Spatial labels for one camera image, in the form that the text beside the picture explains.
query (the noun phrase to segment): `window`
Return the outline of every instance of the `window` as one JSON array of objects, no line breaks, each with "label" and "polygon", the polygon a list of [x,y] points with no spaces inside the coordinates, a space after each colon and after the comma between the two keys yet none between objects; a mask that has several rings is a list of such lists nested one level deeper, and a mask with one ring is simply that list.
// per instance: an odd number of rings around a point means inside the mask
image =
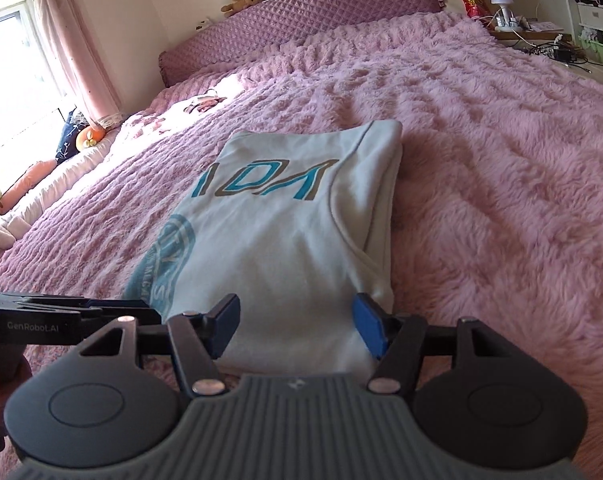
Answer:
[{"label": "window", "polygon": [[0,12],[0,188],[54,157],[64,124],[62,95],[26,4]]}]

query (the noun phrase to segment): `white drawer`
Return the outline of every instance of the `white drawer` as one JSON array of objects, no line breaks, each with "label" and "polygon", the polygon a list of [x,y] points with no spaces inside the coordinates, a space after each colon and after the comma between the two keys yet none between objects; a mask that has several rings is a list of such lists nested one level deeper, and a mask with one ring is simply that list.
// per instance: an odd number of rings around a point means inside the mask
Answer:
[{"label": "white drawer", "polygon": [[579,5],[579,19],[586,27],[603,30],[603,7]]}]

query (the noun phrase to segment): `lamp base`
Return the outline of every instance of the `lamp base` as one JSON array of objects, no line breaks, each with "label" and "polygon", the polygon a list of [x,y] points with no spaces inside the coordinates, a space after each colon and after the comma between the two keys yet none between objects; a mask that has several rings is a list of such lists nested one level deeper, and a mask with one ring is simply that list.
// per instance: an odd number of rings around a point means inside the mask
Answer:
[{"label": "lamp base", "polygon": [[522,32],[523,28],[516,26],[516,27],[511,27],[509,25],[505,26],[505,27],[495,27],[495,30],[497,32]]}]

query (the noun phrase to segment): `metal screw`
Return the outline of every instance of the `metal screw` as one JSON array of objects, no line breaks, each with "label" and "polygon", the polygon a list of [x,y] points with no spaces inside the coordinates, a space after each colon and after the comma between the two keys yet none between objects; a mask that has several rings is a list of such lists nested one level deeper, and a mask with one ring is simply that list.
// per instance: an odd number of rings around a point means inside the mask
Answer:
[{"label": "metal screw", "polygon": [[218,379],[199,379],[192,385],[192,390],[197,395],[212,397],[222,394],[226,390],[226,385]]},{"label": "metal screw", "polygon": [[368,383],[368,389],[373,394],[392,395],[398,393],[401,383],[387,377],[377,377]]}]

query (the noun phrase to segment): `teddy bear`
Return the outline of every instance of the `teddy bear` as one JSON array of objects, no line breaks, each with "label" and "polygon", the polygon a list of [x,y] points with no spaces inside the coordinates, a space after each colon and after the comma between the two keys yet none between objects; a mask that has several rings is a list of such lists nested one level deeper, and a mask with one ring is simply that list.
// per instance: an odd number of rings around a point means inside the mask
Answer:
[{"label": "teddy bear", "polygon": [[252,7],[261,1],[263,0],[232,0],[230,5],[221,7],[221,12],[224,13],[224,16],[229,18],[233,14],[238,13],[240,10],[248,9],[248,7]]}]

